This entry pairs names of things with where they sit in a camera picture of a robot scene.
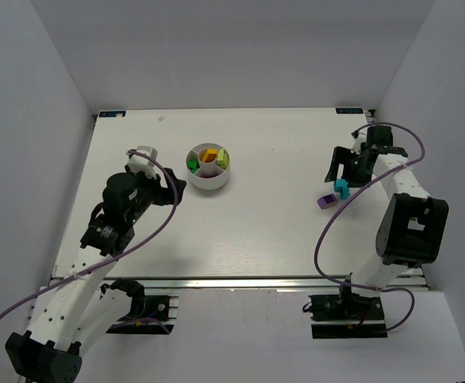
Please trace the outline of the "cyan lego brick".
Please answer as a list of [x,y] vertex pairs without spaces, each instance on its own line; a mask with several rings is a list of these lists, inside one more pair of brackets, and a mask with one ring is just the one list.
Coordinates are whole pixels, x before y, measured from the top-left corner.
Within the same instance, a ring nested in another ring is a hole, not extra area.
[[350,197],[350,189],[348,182],[343,179],[335,180],[333,183],[333,190],[340,195],[340,198],[345,200]]

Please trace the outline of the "purple curved lego brick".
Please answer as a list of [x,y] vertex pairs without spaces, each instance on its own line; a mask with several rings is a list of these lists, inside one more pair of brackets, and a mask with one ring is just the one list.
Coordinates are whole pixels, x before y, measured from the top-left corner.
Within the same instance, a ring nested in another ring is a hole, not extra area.
[[317,205],[321,210],[328,209],[338,203],[338,199],[334,194],[324,195],[317,199]]

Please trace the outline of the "green curved lego brick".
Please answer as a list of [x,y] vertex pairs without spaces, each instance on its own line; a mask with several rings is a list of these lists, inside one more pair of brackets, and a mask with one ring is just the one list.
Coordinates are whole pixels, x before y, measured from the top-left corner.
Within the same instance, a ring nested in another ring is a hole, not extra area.
[[199,162],[197,160],[189,160],[187,162],[187,169],[192,174],[195,174],[199,170]]

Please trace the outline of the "purple 2x4 lego brick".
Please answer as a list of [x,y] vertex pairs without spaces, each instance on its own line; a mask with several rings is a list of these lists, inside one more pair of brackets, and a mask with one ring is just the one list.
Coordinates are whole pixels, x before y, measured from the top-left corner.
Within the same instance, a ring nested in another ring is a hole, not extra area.
[[214,178],[216,177],[218,174],[216,173],[212,173],[212,174],[199,174],[198,177],[199,178],[203,178],[203,179],[210,179],[210,178]]

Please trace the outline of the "orange 2x4 lego brick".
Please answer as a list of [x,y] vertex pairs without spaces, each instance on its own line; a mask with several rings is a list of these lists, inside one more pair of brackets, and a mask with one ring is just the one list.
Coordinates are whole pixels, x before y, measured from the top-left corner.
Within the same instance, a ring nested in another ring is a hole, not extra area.
[[205,148],[199,154],[199,160],[202,163],[209,164],[216,160],[218,150],[215,148]]

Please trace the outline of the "pale lime lego brick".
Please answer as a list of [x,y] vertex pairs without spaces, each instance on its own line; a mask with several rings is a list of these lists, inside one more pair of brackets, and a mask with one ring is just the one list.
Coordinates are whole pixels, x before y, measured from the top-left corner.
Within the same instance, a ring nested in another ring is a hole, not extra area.
[[225,148],[220,148],[218,150],[215,162],[221,169],[228,168],[230,163],[230,157]]

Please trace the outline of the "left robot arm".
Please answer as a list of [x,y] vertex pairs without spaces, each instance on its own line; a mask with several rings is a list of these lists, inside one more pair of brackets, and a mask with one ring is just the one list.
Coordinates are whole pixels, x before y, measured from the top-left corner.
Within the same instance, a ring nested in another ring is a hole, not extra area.
[[161,178],[140,168],[110,176],[102,200],[91,213],[69,283],[59,286],[47,307],[25,333],[9,336],[5,348],[15,372],[33,382],[73,382],[89,349],[119,319],[134,311],[144,298],[136,281],[118,279],[95,297],[135,233],[134,224],[151,206],[178,205],[186,181],[168,169]]

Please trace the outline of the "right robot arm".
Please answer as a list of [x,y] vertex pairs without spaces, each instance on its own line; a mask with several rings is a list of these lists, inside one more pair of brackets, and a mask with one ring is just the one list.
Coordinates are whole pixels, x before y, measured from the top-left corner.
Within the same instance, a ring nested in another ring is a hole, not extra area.
[[351,148],[336,147],[325,176],[330,183],[343,179],[356,189],[339,208],[343,212],[371,186],[380,184],[388,207],[376,232],[375,252],[342,283],[354,294],[375,297],[400,274],[433,263],[439,254],[449,205],[422,187],[412,166],[425,157],[411,160],[394,143],[388,122],[365,124],[352,136]]

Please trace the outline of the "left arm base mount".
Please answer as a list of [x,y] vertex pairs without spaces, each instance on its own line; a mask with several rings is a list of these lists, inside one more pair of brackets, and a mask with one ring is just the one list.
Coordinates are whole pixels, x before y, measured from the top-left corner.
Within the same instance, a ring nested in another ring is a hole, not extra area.
[[133,292],[132,308],[113,324],[108,334],[135,334],[135,335],[169,335],[177,319],[179,297],[174,294],[160,292],[140,293],[139,283],[114,282],[113,285],[126,288]]

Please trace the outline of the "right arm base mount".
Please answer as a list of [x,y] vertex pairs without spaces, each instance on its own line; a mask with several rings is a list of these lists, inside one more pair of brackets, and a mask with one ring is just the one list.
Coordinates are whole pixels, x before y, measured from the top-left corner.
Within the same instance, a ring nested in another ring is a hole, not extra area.
[[310,314],[313,339],[373,339],[388,336],[380,298],[349,309],[338,294],[316,294],[309,296],[309,301],[301,310]]

